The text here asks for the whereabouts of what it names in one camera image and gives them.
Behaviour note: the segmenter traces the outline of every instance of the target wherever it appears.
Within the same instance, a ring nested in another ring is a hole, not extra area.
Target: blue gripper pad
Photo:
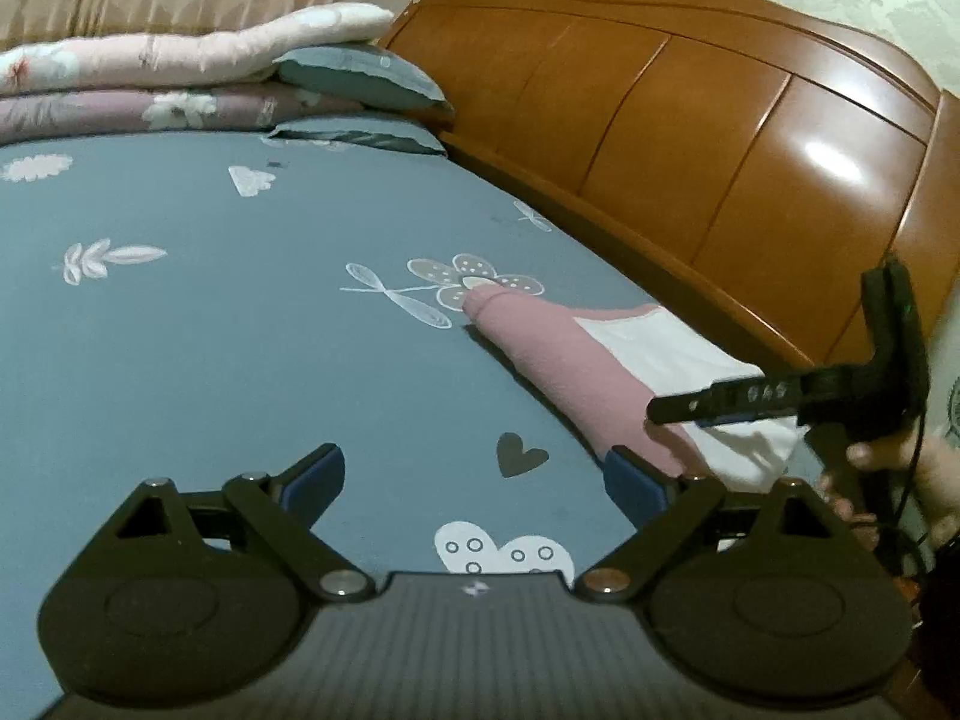
[[[676,480],[625,446],[608,451],[603,480],[608,497],[637,530],[663,514],[678,493]]]
[[[344,453],[326,443],[274,478],[274,499],[309,528],[336,500],[346,475]]]

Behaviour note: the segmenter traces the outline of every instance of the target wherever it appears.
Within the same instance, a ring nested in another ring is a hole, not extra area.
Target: folded blanket
[[[800,437],[792,418],[709,428],[647,422],[654,396],[760,373],[659,306],[575,310],[481,285],[464,312],[573,421],[598,459],[625,445],[670,476],[709,471],[731,490],[766,491]]]
[[[38,138],[163,129],[272,129],[291,119],[352,113],[353,100],[282,83],[203,90],[103,89],[0,98],[0,145]]]
[[[392,18],[376,5],[333,2],[238,32],[107,35],[20,46],[0,53],[0,95],[234,83],[272,74],[272,62],[291,49],[379,37]]]

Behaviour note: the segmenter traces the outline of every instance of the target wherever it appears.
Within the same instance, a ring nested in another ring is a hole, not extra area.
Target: silver screw
[[[594,568],[584,574],[584,584],[596,593],[621,592],[630,586],[630,575],[619,568]]]
[[[367,577],[350,568],[330,571],[320,578],[320,589],[328,595],[349,598],[367,589]]]

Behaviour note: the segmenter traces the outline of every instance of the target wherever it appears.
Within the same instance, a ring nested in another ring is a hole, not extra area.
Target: wooden headboard
[[[891,44],[765,0],[412,0],[380,45],[451,156],[729,351],[865,358],[896,252],[929,334],[960,266],[960,100]]]

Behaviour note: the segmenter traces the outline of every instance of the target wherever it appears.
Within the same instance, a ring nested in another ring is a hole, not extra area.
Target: blue bed sheet
[[[7,146],[0,179],[4,717],[55,697],[40,601],[147,477],[219,488],[337,442],[346,486],[315,532],[378,578],[477,545],[579,572],[632,533],[457,306],[482,278],[651,298],[445,158],[176,132]],[[542,450],[529,469],[505,434]]]

